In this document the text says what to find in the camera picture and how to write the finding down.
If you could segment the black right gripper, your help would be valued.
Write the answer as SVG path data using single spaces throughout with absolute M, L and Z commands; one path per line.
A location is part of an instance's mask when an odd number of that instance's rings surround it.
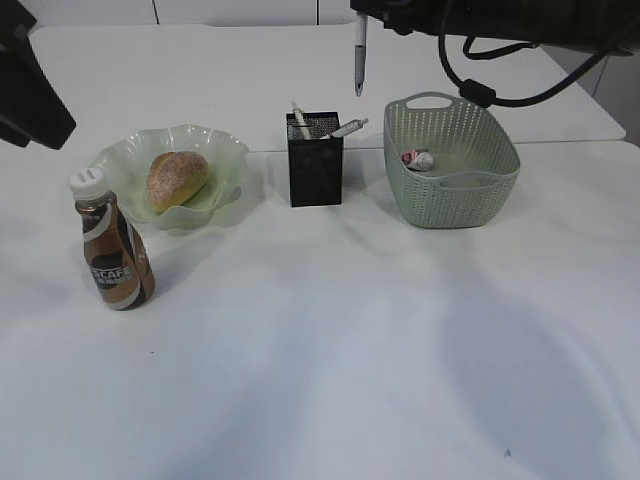
M 552 45 L 594 53 L 639 16 L 637 1 L 590 0 L 353 0 L 350 8 L 401 35 L 421 32 Z

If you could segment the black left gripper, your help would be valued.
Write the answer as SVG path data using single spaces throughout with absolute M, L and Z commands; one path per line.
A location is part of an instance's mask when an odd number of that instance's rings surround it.
M 36 18 L 18 0 L 0 0 L 1 139 L 59 150 L 76 122 L 44 75 L 29 32 Z

